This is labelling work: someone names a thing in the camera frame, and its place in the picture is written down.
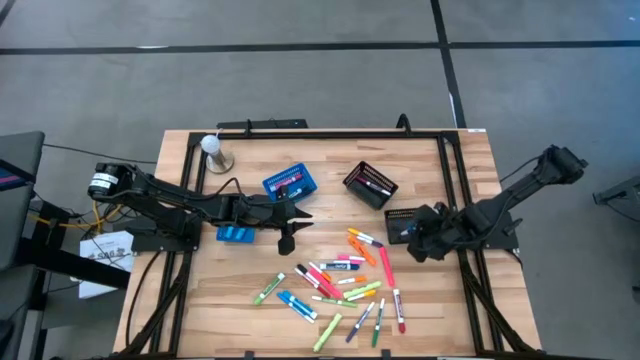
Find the white paper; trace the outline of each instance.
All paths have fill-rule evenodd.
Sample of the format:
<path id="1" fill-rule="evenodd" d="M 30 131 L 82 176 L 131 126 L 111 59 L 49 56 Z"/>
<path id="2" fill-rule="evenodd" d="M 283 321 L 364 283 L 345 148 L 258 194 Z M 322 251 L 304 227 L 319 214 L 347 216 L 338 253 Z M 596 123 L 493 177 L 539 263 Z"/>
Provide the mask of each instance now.
<path id="1" fill-rule="evenodd" d="M 131 269 L 133 269 L 133 256 L 131 255 L 133 235 L 126 231 L 118 231 L 98 235 L 94 240 L 100 248 L 91 240 L 83 240 L 80 242 L 80 256 L 101 262 L 105 265 L 109 265 L 112 261 L 112 267 L 131 272 Z M 105 257 L 100 249 L 109 256 L 111 261 Z M 80 299 L 87 299 L 108 293 L 115 289 L 116 288 L 111 286 L 83 281 L 79 286 L 78 297 Z"/>

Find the black metal frame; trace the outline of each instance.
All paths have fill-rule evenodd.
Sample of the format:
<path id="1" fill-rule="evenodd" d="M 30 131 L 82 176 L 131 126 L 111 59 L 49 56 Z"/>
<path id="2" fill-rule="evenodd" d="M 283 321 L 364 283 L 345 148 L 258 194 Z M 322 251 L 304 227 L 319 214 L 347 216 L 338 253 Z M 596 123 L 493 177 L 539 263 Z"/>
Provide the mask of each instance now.
<path id="1" fill-rule="evenodd" d="M 451 169 L 449 166 L 448 156 L 447 156 L 447 142 L 453 148 L 453 153 L 456 161 L 456 171 L 460 177 L 460 185 L 463 195 L 463 200 L 465 205 L 469 205 L 472 202 L 471 191 L 469 186 L 469 181 L 466 174 L 466 169 L 464 165 L 464 159 L 462 154 L 462 148 L 460 144 L 460 138 L 458 131 L 423 131 L 423 130 L 412 130 L 411 125 L 407 119 L 407 117 L 403 114 L 400 116 L 396 128 L 404 129 L 404 131 L 311 131 L 311 132 L 301 132 L 296 130 L 291 131 L 252 131 L 251 130 L 251 121 L 247 120 L 246 128 L 244 132 L 222 132 L 218 136 L 221 140 L 242 140 L 242 139 L 251 139 L 251 140 L 269 140 L 269 139 L 433 139 L 437 142 L 438 151 L 440 154 L 440 163 L 442 167 L 442 173 L 445 183 L 445 190 L 447 200 L 449 202 L 449 206 L 451 209 L 457 209 L 457 202 L 454 193 L 454 184 L 451 176 Z M 189 182 L 189 175 L 191 173 L 191 167 L 193 164 L 193 157 L 195 155 L 196 149 L 198 147 L 198 143 L 200 140 L 207 135 L 207 133 L 200 132 L 192 132 L 189 134 L 188 143 L 187 143 L 187 153 L 185 155 L 185 162 L 182 171 L 182 179 L 181 185 L 186 186 Z M 205 156 L 201 151 L 200 161 L 198 163 L 198 171 L 196 178 L 196 187 L 195 191 L 202 192 L 204 179 L 206 174 L 206 166 L 205 166 Z M 500 314 L 500 311 L 496 308 L 493 303 L 493 296 L 491 293 L 491 285 L 489 282 L 489 273 L 487 270 L 486 260 L 484 258 L 484 253 L 482 249 L 474 251 L 475 261 L 477 266 L 477 271 L 479 274 L 480 280 L 474 275 L 471 265 L 469 263 L 468 255 L 466 250 L 458 251 L 460 272 L 463 280 L 463 288 L 465 294 L 465 301 L 467 305 L 467 310 L 469 313 L 469 324 L 471 327 L 471 334 L 474 343 L 474 350 L 476 352 L 476 356 L 478 358 L 493 358 L 493 359 L 577 359 L 574 357 L 566 357 L 566 356 L 554 356 L 547 355 L 542 351 L 535 350 L 528 346 L 522 339 L 518 336 L 518 334 L 509 326 L 506 319 Z M 167 255 L 167 261 L 165 263 L 165 268 L 163 271 L 162 278 L 162 287 L 159 294 L 159 307 L 160 313 L 154 313 L 152 319 L 156 322 L 155 329 L 153 330 L 153 334 L 151 335 L 151 347 L 149 354 L 137 354 L 137 353 L 128 353 L 126 354 L 126 358 L 128 359 L 177 359 L 177 351 L 178 344 L 180 341 L 180 332 L 182 329 L 182 318 L 184 315 L 184 306 L 186 300 L 186 282 L 188 281 L 189 273 L 190 273 L 190 265 L 192 260 L 193 253 L 187 252 L 183 257 L 183 264 L 181 268 L 181 273 L 178 274 L 177 280 L 181 282 L 183 287 L 180 288 L 177 296 L 172 296 L 168 298 L 169 295 L 169 286 L 168 284 L 171 282 L 172 272 L 173 272 L 173 263 L 175 261 L 175 253 L 169 253 Z M 163 316 L 164 312 L 168 308 L 169 304 L 176 298 L 176 307 L 175 313 L 171 328 L 171 336 L 169 339 L 169 349 L 166 352 L 158 352 L 159 342 L 160 342 L 160 332 L 161 332 L 161 321 L 158 321 L 158 315 Z M 493 343 L 493 349 L 487 350 L 484 347 L 483 338 L 482 338 L 482 330 L 480 327 L 480 320 L 478 316 L 478 309 L 476 308 L 475 299 L 478 299 L 480 303 L 484 306 L 485 310 L 488 314 L 489 326 L 491 330 L 491 339 Z M 505 352 L 502 344 L 502 337 L 507 340 L 509 345 L 514 349 L 515 352 Z M 388 350 L 383 351 L 382 358 L 391 359 L 390 353 Z M 248 351 L 247 355 L 244 357 L 253 359 L 252 352 Z M 364 359 L 363 357 L 345 357 L 344 359 Z"/>

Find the wooden table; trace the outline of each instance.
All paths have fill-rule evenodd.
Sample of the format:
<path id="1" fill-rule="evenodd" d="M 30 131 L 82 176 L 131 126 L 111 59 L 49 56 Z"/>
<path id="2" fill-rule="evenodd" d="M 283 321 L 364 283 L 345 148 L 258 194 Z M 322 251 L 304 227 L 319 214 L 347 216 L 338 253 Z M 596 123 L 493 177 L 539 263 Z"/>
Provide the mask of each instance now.
<path id="1" fill-rule="evenodd" d="M 189 131 L 182 130 L 165 132 L 155 174 L 159 179 L 180 183 L 188 134 Z M 460 130 L 460 139 L 474 201 L 500 192 L 487 134 Z M 286 257 L 277 253 L 279 232 L 260 231 L 254 244 L 231 244 L 216 241 L 216 228 L 206 225 L 200 249 L 193 259 L 179 356 L 242 356 L 245 350 L 253 350 L 257 356 L 314 356 L 311 348 L 336 312 L 342 313 L 344 318 L 321 355 L 379 356 L 380 349 L 390 349 L 394 356 L 474 354 L 455 252 L 449 253 L 444 261 L 429 259 L 420 264 L 407 253 L 406 246 L 389 247 L 396 287 L 401 290 L 404 302 L 407 324 L 404 334 L 398 331 L 391 289 L 386 284 L 380 264 L 376 267 L 365 264 L 357 272 L 367 275 L 370 280 L 383 281 L 376 296 L 361 300 L 357 309 L 312 302 L 310 297 L 317 295 L 316 290 L 293 271 L 297 263 L 322 262 L 334 259 L 338 253 L 353 253 L 346 241 L 348 227 L 358 228 L 386 243 L 383 210 L 446 202 L 434 140 L 229 140 L 222 144 L 223 150 L 230 150 L 235 155 L 235 166 L 225 175 L 207 172 L 204 193 L 216 191 L 233 176 L 239 179 L 245 193 L 264 193 L 263 179 L 303 162 L 318 184 L 318 190 L 298 206 L 313 214 L 315 225 L 295 234 L 296 250 Z M 451 149 L 448 155 L 458 204 L 463 204 Z M 399 190 L 381 211 L 369 208 L 348 193 L 342 184 L 345 176 L 361 160 L 399 185 Z M 192 189 L 196 166 L 193 168 Z M 372 254 L 378 257 L 377 251 Z M 519 264 L 501 250 L 486 251 L 485 254 L 496 305 L 526 342 L 539 347 Z M 127 313 L 141 273 L 151 256 L 143 254 L 135 260 L 114 351 L 125 346 Z M 176 271 L 180 262 L 176 261 Z M 163 266 L 164 254 L 152 266 L 142 285 L 133 314 L 132 336 L 141 329 L 155 308 Z M 308 300 L 319 314 L 315 324 L 303 320 L 275 294 L 270 295 L 262 306 L 252 305 L 256 295 L 278 272 L 287 275 L 278 289 L 289 289 L 297 297 Z M 335 278 L 354 275 L 352 272 L 333 274 Z M 371 348 L 377 306 L 356 337 L 347 344 L 345 336 L 364 308 L 370 301 L 379 302 L 383 297 L 387 306 L 377 348 Z M 485 347 L 491 348 L 486 315 L 479 303 L 478 308 Z M 169 309 L 161 350 L 168 346 L 172 316 L 173 309 Z"/>

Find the orange highlighter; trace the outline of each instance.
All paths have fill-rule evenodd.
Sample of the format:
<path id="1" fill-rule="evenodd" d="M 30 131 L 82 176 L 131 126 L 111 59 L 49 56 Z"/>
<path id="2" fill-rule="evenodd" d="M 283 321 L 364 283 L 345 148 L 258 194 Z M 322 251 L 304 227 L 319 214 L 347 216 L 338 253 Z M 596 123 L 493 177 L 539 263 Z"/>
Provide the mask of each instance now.
<path id="1" fill-rule="evenodd" d="M 356 239 L 355 236 L 349 235 L 347 240 L 349 241 L 349 244 L 351 244 L 351 246 L 353 246 L 353 248 L 356 249 L 356 251 L 362 257 L 364 257 L 369 264 L 371 264 L 371 266 L 376 266 L 376 259 L 374 259 L 371 256 L 371 254 L 369 254 L 367 249 L 364 248 L 364 245 L 362 245 L 362 243 L 360 241 L 358 241 L 358 239 Z"/>

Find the gray floor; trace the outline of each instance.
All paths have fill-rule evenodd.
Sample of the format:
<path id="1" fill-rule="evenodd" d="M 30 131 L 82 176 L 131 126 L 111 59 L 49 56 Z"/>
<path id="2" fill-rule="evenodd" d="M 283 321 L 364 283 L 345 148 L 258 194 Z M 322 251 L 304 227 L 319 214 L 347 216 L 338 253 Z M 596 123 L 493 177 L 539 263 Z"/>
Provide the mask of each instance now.
<path id="1" fill-rule="evenodd" d="M 441 3 L 450 41 L 640 39 L 632 0 Z M 17 0 L 0 47 L 434 41 L 433 24 L 426 0 Z M 500 174 L 552 143 L 591 164 L 578 183 L 514 211 L 525 219 L 518 234 L 544 348 L 637 358 L 640 225 L 594 206 L 591 193 L 640 174 L 640 48 L 452 56 L 467 124 L 488 129 Z M 438 50 L 0 56 L 0 80 L 1 134 L 39 129 L 50 143 L 139 159 L 157 157 L 165 129 L 247 118 L 379 127 L 405 112 L 414 127 L 453 126 Z M 95 162 L 46 149 L 37 190 L 86 211 Z M 106 355 L 123 293 L 75 296 L 51 296 L 44 323 L 62 327 L 46 354 Z"/>

